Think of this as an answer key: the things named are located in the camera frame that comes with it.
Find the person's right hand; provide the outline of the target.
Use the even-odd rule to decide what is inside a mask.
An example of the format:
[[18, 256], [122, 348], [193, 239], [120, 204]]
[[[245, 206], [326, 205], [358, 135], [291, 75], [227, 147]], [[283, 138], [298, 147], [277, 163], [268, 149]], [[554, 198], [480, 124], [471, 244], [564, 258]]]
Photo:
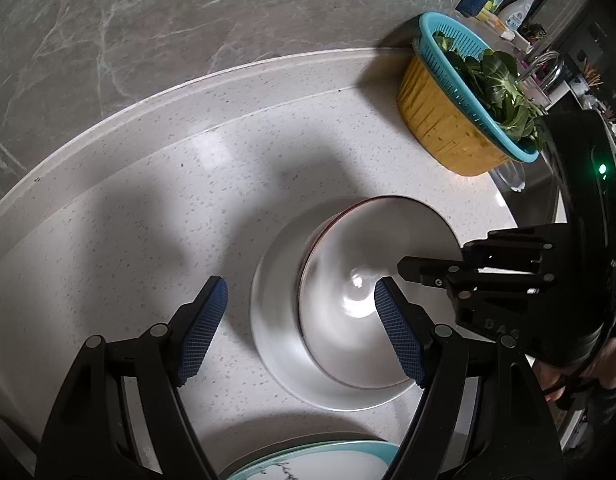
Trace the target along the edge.
[[[562, 382], [569, 370], [558, 370], [538, 360], [532, 364], [536, 378], [542, 390], [548, 390]], [[580, 374], [581, 377], [594, 379], [605, 389], [616, 388], [616, 337], [610, 338], [596, 355], [592, 363]]]

